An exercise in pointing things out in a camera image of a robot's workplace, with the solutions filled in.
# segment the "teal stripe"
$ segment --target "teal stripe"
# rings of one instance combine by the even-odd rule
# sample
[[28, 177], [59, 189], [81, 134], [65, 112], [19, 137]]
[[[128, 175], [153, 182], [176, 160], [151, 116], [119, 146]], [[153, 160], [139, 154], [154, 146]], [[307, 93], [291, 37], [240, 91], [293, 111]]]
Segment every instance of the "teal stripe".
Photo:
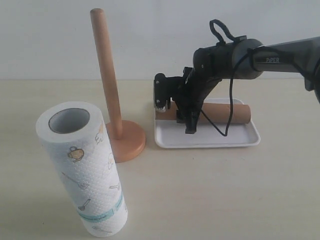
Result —
[[121, 207], [123, 199], [124, 199], [124, 193], [121, 192], [119, 200], [116, 202], [114, 207], [112, 209], [110, 209], [109, 211], [103, 213], [103, 214], [100, 214], [100, 215], [97, 215], [97, 216], [84, 215], [81, 212], [78, 212], [78, 214], [80, 215], [80, 217], [82, 217], [87, 222], [90, 222], [90, 223], [101, 223], [101, 222], [111, 218], [113, 215], [115, 215], [115, 212], [117, 212], [119, 210], [119, 208]]

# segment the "round wooden base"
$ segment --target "round wooden base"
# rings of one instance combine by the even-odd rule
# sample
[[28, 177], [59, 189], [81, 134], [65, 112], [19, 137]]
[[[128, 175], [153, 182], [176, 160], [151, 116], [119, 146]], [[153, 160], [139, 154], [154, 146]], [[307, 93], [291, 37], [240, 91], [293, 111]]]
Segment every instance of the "round wooden base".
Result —
[[113, 138], [110, 123], [105, 126], [116, 163], [132, 160], [145, 149], [146, 134], [137, 123], [122, 120], [122, 138], [120, 140]]

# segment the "paper towel core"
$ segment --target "paper towel core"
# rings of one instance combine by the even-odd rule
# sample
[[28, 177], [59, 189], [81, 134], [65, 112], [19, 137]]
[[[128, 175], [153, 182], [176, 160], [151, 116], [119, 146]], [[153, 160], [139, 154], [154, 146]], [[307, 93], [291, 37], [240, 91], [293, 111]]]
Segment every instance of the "paper towel core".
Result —
[[85, 127], [90, 114], [82, 108], [68, 108], [57, 112], [49, 120], [49, 128], [57, 134], [71, 134]]

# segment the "cardboard tube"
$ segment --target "cardboard tube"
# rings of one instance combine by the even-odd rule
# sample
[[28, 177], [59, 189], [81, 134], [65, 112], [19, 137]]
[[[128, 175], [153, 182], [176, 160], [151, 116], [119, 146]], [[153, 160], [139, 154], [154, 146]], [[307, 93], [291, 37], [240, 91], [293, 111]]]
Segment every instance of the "cardboard tube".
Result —
[[[210, 118], [210, 120], [217, 124], [226, 124], [230, 115], [230, 104], [225, 103], [207, 103], [202, 106], [204, 113]], [[177, 119], [177, 105], [175, 102], [171, 102], [171, 108], [166, 112], [155, 113], [156, 120], [171, 120]], [[248, 124], [251, 121], [251, 111], [249, 105], [245, 104], [233, 104], [233, 116], [231, 119], [232, 124]], [[207, 123], [208, 120], [201, 113], [199, 117], [199, 123]]]
[[116, 140], [120, 140], [123, 135], [123, 125], [107, 21], [104, 11], [100, 8], [92, 9], [90, 11], [90, 17], [103, 90], [110, 118], [111, 136]]

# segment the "printed paper towel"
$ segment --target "printed paper towel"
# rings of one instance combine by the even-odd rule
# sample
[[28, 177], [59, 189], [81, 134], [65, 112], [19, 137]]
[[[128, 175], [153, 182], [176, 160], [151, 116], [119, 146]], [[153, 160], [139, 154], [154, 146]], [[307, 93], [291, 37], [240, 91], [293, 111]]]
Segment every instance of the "printed paper towel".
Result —
[[56, 105], [39, 117], [36, 133], [87, 231], [101, 238], [119, 232], [128, 210], [100, 109]]

